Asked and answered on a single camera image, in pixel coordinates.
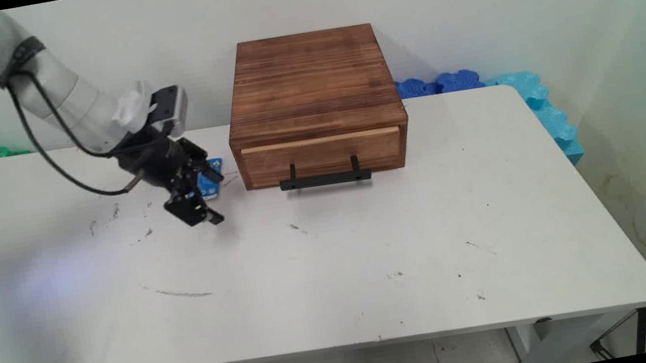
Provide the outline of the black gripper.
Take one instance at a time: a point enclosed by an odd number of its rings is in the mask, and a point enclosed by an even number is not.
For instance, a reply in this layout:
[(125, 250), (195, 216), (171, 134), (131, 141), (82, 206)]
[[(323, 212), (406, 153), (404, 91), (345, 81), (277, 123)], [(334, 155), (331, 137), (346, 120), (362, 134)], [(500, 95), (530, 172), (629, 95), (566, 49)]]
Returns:
[(215, 185), (224, 181), (202, 147), (183, 137), (171, 139), (152, 127), (124, 136), (115, 152), (119, 168), (141, 173), (148, 184), (168, 190), (167, 213), (192, 227), (224, 221), (222, 214), (208, 207), (199, 188), (200, 177)]

